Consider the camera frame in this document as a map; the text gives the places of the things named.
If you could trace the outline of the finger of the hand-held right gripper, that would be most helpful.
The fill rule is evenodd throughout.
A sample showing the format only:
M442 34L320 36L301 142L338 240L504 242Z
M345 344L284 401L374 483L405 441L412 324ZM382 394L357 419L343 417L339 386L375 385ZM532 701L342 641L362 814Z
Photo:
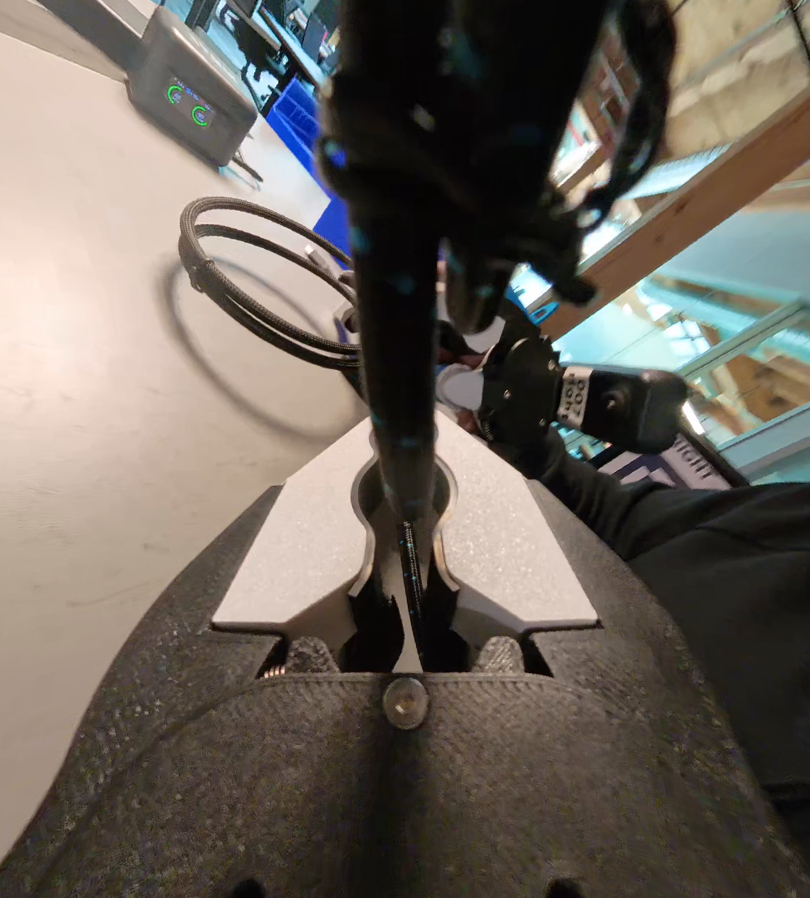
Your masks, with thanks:
M482 406L484 387L482 368L467 365L437 367L437 403L453 413L478 411Z
M461 349L461 353L486 353L497 344L504 332L506 320L502 316L497 316L492 324L483 331L467 334L462 330L455 328L455 332L466 349Z

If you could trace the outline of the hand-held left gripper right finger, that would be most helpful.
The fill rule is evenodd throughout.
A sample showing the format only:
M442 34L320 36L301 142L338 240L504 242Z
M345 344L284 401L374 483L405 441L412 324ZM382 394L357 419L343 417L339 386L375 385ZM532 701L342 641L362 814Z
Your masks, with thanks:
M466 670L494 637L597 629L530 482L444 413L434 427L421 667Z

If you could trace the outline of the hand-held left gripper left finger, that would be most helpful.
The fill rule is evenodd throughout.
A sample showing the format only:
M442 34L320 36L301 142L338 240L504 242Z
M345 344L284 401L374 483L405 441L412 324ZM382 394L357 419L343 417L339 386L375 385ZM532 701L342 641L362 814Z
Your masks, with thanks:
M406 646L397 548L364 420L280 488L212 627L317 637L344 670L394 670Z

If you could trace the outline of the person's right forearm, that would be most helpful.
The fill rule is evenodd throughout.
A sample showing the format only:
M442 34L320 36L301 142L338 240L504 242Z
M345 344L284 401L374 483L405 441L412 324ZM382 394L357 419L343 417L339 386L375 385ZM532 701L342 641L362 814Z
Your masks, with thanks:
M657 484L623 485L569 454L548 428L527 439L494 438L489 447L523 477L546 488L620 558L666 541L677 495Z

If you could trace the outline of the navy white printed sign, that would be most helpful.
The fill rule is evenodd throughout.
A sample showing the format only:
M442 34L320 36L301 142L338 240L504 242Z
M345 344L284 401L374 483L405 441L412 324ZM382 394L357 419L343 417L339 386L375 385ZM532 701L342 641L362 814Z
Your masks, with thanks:
M669 450L659 455L620 453L596 468L624 485L649 481L677 489L734 488L729 479L694 450Z

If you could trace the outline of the person's black clothing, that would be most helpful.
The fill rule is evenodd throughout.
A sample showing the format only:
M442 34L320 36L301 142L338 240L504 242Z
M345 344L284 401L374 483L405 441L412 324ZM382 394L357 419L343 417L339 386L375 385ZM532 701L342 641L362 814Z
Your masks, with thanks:
M655 489L617 534L810 869L810 483Z

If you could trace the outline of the grey portable power station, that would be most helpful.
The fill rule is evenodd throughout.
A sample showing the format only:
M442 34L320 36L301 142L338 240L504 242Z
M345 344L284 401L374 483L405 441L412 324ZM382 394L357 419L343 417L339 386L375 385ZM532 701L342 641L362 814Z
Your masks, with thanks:
M216 169L231 163L258 117L240 72L163 7L149 19L126 81L143 118Z

